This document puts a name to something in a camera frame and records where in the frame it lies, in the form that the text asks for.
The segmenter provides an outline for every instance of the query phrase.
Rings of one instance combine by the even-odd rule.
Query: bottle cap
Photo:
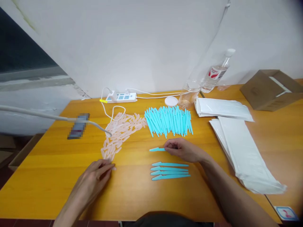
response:
[[[174,107],[178,104],[178,99],[173,96],[168,96],[164,100],[165,104],[169,107]]]
[[[228,50],[225,52],[225,56],[231,57],[235,52],[236,52],[235,49],[228,49]]]

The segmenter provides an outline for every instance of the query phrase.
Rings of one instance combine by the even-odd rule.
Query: red label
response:
[[[214,68],[211,68],[211,70],[208,73],[208,76],[212,79],[220,79],[225,72],[226,70],[216,70]]]

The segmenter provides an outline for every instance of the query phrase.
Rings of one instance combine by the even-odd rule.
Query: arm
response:
[[[71,227],[95,200],[110,178],[114,164],[100,159],[93,162],[77,180],[53,227]]]
[[[168,140],[164,148],[171,155],[202,165],[232,226],[278,226],[205,151],[183,138]]]

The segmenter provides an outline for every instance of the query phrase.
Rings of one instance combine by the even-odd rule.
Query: brown box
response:
[[[11,136],[0,135],[0,149],[15,149],[14,138]]]
[[[32,137],[32,139],[25,145],[25,147],[15,156],[15,158],[9,163],[8,167],[12,171],[16,171],[16,169],[20,166],[26,156],[31,152],[34,146],[39,142],[41,137],[44,134],[36,134]]]
[[[13,154],[13,152],[0,150],[0,169],[11,161],[11,159],[9,157],[12,154]]]
[[[254,110],[275,111],[303,98],[303,87],[275,69],[259,70],[240,91]]]

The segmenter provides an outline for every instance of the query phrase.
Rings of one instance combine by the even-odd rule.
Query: stack of white bags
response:
[[[199,117],[222,116],[253,122],[247,106],[237,101],[197,98],[195,108]]]
[[[253,193],[284,193],[287,187],[268,170],[245,125],[244,120],[253,121],[248,108],[237,101],[199,99],[195,103],[199,116],[218,116],[210,124],[240,182]]]

